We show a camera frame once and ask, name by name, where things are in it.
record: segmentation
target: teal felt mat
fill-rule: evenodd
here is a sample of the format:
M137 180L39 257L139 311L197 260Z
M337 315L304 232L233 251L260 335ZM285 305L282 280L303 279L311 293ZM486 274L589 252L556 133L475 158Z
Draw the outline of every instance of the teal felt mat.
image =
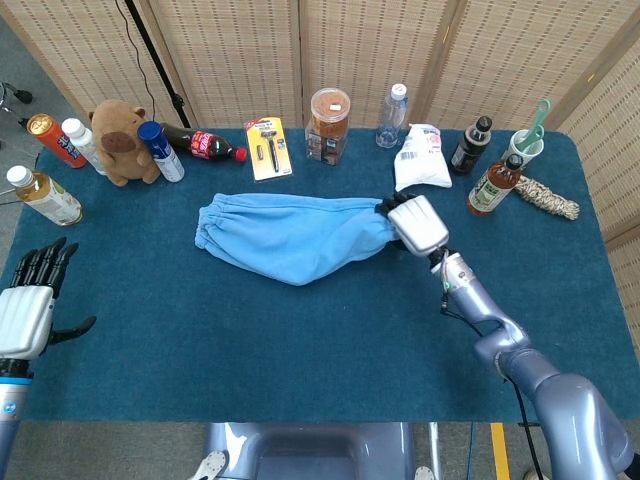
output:
M220 130L237 145L242 130ZM460 132L444 131L449 157ZM480 164L452 189L420 186L503 310L558 368L589 377L622 417L640 413L638 365L573 143L548 133L527 175L576 200L580 218L552 217L511 194L494 214L465 198L508 143L496 132ZM198 209L216 192L325 198L393 193L398 148L353 129L342 163L304 158L288 130L294 176L253 182L251 167L181 154L170 184L117 188L91 167L72 170L49 152L38 167L85 206L59 228L24 208L7 268L61 235L79 242L56 306L58 328L95 314L85 337L33 362L27 418L141 421L516 421L513 389L472 353L475 336L439 315L425 260L388 246L305 287L218 260L194 245Z

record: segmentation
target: yellow line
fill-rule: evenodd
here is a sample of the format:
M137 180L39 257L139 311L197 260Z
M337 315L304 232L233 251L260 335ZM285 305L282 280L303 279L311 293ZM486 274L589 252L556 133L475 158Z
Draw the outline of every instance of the yellow line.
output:
M496 464L496 478L497 480L509 480L507 444L504 440L504 427L501 423L491 424L491 442L493 443L493 459Z

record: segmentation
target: blue cloth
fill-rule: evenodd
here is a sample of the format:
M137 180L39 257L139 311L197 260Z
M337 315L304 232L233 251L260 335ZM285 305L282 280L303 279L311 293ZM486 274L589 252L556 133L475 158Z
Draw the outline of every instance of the blue cloth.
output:
M236 267L305 285L364 260L398 236L373 198L216 194L200 209L196 246Z
M242 129L217 130L246 144ZM445 158L460 131L442 132ZM640 376L598 222L573 142L545 135L527 175L580 204L575 222L510 194L486 217L465 199L512 132L496 131L470 175L425 194L487 291L560 370L590 378L621 417L640 415ZM440 315L428 260L389 245L304 287L212 257L193 243L198 209L216 192L384 198L399 146L350 129L340 165L304 156L304 131L286 131L294 175L255 183L251 166L177 152L178 183L118 188L50 152L38 168L84 205L60 228L24 207L0 286L25 252L66 235L71 259L55 328L88 315L84 337L32 362L25 418L136 421L520 420L513 388L482 367L476 336Z

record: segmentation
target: plush capybara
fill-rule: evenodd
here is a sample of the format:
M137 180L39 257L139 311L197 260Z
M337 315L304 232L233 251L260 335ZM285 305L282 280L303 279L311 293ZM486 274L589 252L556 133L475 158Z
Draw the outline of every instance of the plush capybara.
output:
M151 153L138 138L144 114L144 108L121 100L105 100L89 112L98 157L109 180L119 187L129 180L153 183L160 176Z

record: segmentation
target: gray carpet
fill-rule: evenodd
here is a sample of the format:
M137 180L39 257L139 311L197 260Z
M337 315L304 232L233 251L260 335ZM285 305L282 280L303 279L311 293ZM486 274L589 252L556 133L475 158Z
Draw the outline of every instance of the gray carpet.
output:
M2 80L34 94L30 105L13 101L15 110L25 116L47 112L58 119L74 114L1 19L0 65ZM0 191L4 191L10 188L5 180L7 169L16 164L33 166L40 144L2 112L0 144ZM5 195L0 197L0 203L14 199L11 194ZM13 240L20 209L19 204L0 206L0 267ZM640 442L640 421L626 425L635 441ZM440 426L443 472L447 479L466 478L469 427ZM417 461L422 465L430 463L426 431L425 425L414 427ZM7 479L186 479L200 463L204 432L202 424L25 422L18 434ZM533 433L543 469L548 473L544 439L539 429ZM507 425L506 438L511 478L522 478L531 466L524 431L516 425ZM487 424L477 426L472 472L473 478L496 478Z

